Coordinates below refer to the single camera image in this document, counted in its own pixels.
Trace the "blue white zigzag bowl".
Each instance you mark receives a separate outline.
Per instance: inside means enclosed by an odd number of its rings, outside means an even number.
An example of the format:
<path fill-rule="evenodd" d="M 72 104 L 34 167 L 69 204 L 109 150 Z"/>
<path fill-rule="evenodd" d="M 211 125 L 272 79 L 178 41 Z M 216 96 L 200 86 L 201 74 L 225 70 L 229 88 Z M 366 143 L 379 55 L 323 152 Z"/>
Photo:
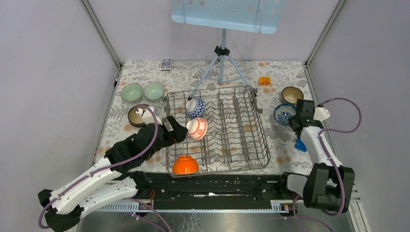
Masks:
<path fill-rule="evenodd" d="M 186 103 L 186 114 L 191 118 L 202 117 L 205 112 L 206 103 L 200 98 L 191 98 Z"/>

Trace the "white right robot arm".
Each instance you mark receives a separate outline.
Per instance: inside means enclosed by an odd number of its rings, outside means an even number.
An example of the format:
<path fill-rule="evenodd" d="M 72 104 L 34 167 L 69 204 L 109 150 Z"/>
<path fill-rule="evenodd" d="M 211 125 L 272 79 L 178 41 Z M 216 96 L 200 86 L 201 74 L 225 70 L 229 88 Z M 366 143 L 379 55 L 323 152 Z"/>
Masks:
<path fill-rule="evenodd" d="M 296 113 L 288 123 L 305 145 L 313 166 L 308 176 L 288 174 L 277 192 L 284 199 L 297 193 L 305 207 L 338 216 L 349 208 L 355 173 L 334 155 L 324 135 L 327 129 L 314 118 L 318 110 L 314 101 L 298 99 Z"/>

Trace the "white blue floral bowl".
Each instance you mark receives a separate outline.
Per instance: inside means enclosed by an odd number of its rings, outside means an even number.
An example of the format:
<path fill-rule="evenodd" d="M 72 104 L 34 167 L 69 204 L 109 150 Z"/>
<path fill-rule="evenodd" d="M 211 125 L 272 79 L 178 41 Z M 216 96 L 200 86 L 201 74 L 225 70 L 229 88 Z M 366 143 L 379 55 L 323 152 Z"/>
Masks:
<path fill-rule="evenodd" d="M 296 107 L 289 103 L 278 105 L 273 112 L 274 119 L 283 126 L 289 126 L 288 120 L 296 114 Z"/>

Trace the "pale green checkered bowl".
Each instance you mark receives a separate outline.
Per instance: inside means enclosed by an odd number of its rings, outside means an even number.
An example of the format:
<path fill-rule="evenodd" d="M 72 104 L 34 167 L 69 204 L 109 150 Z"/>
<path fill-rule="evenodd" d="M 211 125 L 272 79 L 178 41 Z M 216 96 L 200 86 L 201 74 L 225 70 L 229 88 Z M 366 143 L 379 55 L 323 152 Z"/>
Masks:
<path fill-rule="evenodd" d="M 149 101 L 161 101 L 164 95 L 165 86 L 161 83 L 151 83 L 144 89 L 144 96 Z"/>

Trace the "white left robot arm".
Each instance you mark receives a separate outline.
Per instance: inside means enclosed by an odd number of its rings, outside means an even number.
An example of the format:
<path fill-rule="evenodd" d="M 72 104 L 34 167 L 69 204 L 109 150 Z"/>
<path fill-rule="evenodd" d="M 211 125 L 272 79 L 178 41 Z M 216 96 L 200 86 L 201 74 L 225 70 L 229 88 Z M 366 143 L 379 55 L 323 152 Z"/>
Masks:
<path fill-rule="evenodd" d="M 43 206 L 39 226 L 55 232 L 65 232 L 89 213 L 125 198 L 143 199 L 150 196 L 151 184 L 142 171 L 129 174 L 164 147 L 183 142 L 188 129 L 173 116 L 172 126 L 148 124 L 137 133 L 113 145 L 90 169 L 69 184 L 38 193 Z"/>

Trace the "pink speckled bowl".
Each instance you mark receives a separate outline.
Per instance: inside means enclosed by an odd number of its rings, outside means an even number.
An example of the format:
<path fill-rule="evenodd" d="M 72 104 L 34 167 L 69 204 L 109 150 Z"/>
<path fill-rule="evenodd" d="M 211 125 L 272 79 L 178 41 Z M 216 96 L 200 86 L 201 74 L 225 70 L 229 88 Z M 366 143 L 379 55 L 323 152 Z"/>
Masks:
<path fill-rule="evenodd" d="M 146 125 L 146 123 L 142 120 L 142 116 L 137 114 L 137 109 L 144 110 L 144 107 L 134 106 L 133 108 L 131 108 L 127 115 L 128 121 L 132 126 L 142 128 Z"/>

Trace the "dark brown patterned bowl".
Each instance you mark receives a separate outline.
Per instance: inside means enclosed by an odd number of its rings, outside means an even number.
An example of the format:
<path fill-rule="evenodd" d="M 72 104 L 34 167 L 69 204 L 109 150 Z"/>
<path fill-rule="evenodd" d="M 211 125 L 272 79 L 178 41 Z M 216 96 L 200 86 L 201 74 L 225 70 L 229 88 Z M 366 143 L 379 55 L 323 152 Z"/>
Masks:
<path fill-rule="evenodd" d="M 298 100 L 304 99 L 303 92 L 296 87 L 285 87 L 282 90 L 282 98 L 289 104 L 297 104 Z"/>

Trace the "light green bowl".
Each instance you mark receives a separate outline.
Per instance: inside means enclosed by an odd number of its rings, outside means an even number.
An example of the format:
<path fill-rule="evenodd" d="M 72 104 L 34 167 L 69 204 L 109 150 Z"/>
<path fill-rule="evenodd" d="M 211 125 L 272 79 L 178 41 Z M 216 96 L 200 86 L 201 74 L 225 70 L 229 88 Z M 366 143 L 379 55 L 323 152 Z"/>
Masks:
<path fill-rule="evenodd" d="M 121 98 L 129 103 L 138 103 L 144 96 L 144 88 L 137 83 L 126 85 L 121 93 Z"/>

